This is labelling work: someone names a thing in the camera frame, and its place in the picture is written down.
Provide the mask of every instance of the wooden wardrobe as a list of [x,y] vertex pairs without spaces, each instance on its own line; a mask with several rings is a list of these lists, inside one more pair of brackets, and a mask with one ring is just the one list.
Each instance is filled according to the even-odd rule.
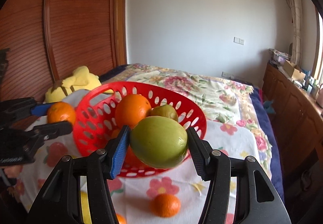
[[0,100],[42,101],[53,82],[79,66],[102,75],[117,66],[114,0],[6,0],[0,49],[10,48]]

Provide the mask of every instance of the cardboard box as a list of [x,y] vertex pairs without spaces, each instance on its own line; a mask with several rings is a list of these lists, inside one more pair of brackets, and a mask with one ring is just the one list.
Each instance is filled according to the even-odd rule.
[[302,72],[301,68],[294,63],[290,63],[288,60],[285,61],[283,65],[284,70],[287,74],[294,80],[303,82],[305,74]]

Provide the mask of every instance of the curtain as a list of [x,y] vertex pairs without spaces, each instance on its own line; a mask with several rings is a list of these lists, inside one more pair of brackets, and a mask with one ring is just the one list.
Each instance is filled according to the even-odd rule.
[[301,48],[301,28],[302,28],[302,2],[301,0],[289,0],[292,9],[294,37],[293,37],[293,53],[291,62],[300,66],[302,57]]

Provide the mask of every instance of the orange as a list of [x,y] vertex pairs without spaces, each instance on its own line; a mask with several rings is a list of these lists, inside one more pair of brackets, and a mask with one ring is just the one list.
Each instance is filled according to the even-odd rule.
[[180,200],[171,194],[159,194],[151,202],[150,210],[156,216],[169,218],[180,211]]
[[119,224],[127,224],[126,219],[118,213],[117,213],[117,219],[119,221]]
[[56,102],[47,111],[47,123],[55,123],[67,120],[72,125],[76,121],[76,113],[74,107],[69,103]]
[[141,162],[139,158],[133,153],[131,147],[128,147],[126,157],[124,159],[124,163],[130,165],[135,168],[146,168],[148,167],[145,163]]
[[115,119],[118,128],[128,125],[131,129],[140,120],[149,116],[151,105],[142,95],[132,94],[125,96],[117,105]]
[[119,132],[120,132],[120,129],[118,128],[112,131],[111,138],[115,139],[119,135]]

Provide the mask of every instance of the green fruit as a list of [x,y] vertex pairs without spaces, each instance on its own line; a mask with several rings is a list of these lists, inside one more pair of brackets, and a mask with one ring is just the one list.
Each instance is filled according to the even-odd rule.
[[168,105],[168,104],[154,107],[150,115],[171,118],[171,119],[174,119],[176,122],[178,122],[178,115],[176,110],[171,105]]
[[187,133],[171,118],[151,116],[141,120],[131,131],[130,146],[148,166],[170,169],[186,156]]

